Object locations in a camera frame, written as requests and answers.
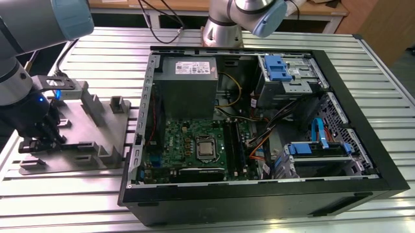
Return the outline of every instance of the aluminum extrusion table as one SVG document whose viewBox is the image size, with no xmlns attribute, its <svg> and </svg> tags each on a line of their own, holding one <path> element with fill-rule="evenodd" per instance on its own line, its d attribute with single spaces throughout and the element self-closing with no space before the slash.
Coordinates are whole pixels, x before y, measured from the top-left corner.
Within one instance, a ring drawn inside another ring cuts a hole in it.
<svg viewBox="0 0 415 233">
<path fill-rule="evenodd" d="M 177 30 L 157 31 L 170 40 Z M 325 50 L 375 128 L 412 190 L 371 201 L 333 217 L 227 222 L 150 229 L 117 204 L 122 169 L 23 176 L 15 132 L 0 154 L 0 229 L 5 232 L 414 232 L 415 100 L 363 40 L 351 35 L 275 33 L 259 39 L 243 34 L 249 48 Z M 133 143 L 150 46 L 149 29 L 97 28 L 78 42 L 62 69 L 102 100 L 122 95 L 133 102 L 126 143 Z M 187 30 L 173 44 L 199 46 L 201 31 Z"/>
</svg>

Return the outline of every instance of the wooden table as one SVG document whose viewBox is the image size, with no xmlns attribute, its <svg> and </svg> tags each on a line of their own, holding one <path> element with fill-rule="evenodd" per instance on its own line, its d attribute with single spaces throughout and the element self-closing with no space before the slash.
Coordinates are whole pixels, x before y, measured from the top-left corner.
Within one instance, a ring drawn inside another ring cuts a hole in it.
<svg viewBox="0 0 415 233">
<path fill-rule="evenodd" d="M 166 10 L 167 7 L 161 0 L 147 0 L 149 3 L 161 10 Z M 209 16 L 209 0 L 166 0 L 170 7 L 182 16 Z M 127 0 L 125 2 L 107 2 L 102 0 L 90 0 L 93 13 L 107 14 L 142 14 L 139 0 Z M 154 28 L 161 28 L 161 13 L 151 10 L 145 4 L 146 11 L 149 12 Z M 345 16 L 349 15 L 349 11 L 342 4 L 338 8 L 330 8 L 325 4 L 317 4 L 314 2 L 306 2 L 301 7 L 301 20 L 317 20 L 327 21 L 327 26 L 323 33 L 335 33 L 338 26 Z M 294 12 L 286 19 L 297 19 L 297 12 Z"/>
</svg>

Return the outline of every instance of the green circuit board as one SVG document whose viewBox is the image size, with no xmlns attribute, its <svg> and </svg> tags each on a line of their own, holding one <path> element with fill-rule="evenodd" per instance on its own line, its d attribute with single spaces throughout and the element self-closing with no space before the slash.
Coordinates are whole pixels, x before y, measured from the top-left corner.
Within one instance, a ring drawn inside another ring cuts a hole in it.
<svg viewBox="0 0 415 233">
<path fill-rule="evenodd" d="M 247 122 L 239 123 L 239 130 L 241 135 L 245 135 L 245 137 L 251 135 Z M 198 136 L 211 136 L 215 138 L 217 159 L 211 162 L 203 162 L 197 158 Z M 167 121 L 162 166 L 218 166 L 227 168 L 227 153 L 225 146 L 222 121 Z"/>
<path fill-rule="evenodd" d="M 243 140 L 251 138 L 250 122 L 242 121 L 238 124 L 239 135 Z M 198 157 L 198 138 L 205 137 L 215 140 L 215 158 L 201 159 Z M 249 174 L 239 174 L 238 177 L 229 175 L 227 152 L 226 152 L 223 121 L 219 120 L 169 120 L 166 122 L 165 147 L 162 155 L 151 155 L 147 164 L 153 164 L 157 157 L 159 160 L 161 174 L 157 183 L 169 182 L 169 170 L 166 168 L 181 167 L 219 167 L 226 170 L 227 180 L 246 180 Z"/>
</svg>

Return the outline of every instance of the blue led light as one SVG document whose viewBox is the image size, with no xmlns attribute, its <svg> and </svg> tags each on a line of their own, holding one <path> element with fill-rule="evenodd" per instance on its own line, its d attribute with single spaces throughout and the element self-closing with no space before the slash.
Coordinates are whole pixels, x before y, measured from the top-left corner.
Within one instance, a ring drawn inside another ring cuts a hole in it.
<svg viewBox="0 0 415 233">
<path fill-rule="evenodd" d="M 55 93 L 55 98 L 59 100 L 61 99 L 61 95 L 62 95 L 62 91 L 58 90 L 57 93 Z"/>
</svg>

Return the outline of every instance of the blue plastic latch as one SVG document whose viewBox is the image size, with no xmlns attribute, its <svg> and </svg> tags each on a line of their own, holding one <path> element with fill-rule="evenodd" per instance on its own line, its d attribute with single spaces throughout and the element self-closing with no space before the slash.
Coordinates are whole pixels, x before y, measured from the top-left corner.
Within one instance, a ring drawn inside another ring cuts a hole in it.
<svg viewBox="0 0 415 233">
<path fill-rule="evenodd" d="M 350 145 L 350 143 L 343 143 L 343 147 L 345 147 L 345 150 L 346 150 L 346 154 L 351 154 L 351 152 L 353 152 L 353 149 L 351 149 L 351 145 Z"/>
<path fill-rule="evenodd" d="M 278 160 L 275 161 L 274 169 L 277 169 L 278 165 L 281 164 L 281 161 L 282 161 L 282 158 L 279 157 Z"/>
<path fill-rule="evenodd" d="M 297 149 L 298 154 L 311 154 L 311 148 L 309 143 L 297 143 L 293 145 Z"/>
<path fill-rule="evenodd" d="M 270 73 L 271 81 L 291 81 L 293 76 L 287 73 L 287 64 L 281 56 L 266 55 L 266 67 Z"/>
<path fill-rule="evenodd" d="M 317 126 L 319 129 L 319 138 L 321 138 L 321 142 L 323 145 L 323 149 L 329 148 L 329 143 L 327 143 L 327 139 L 326 139 L 326 132 L 325 132 L 325 123 L 322 118 L 314 118 L 313 123 L 311 123 L 311 140 L 317 141 L 318 140 L 318 133 L 317 133 Z"/>
<path fill-rule="evenodd" d="M 293 145 L 289 145 L 290 154 L 297 154 L 297 149 Z"/>
</svg>

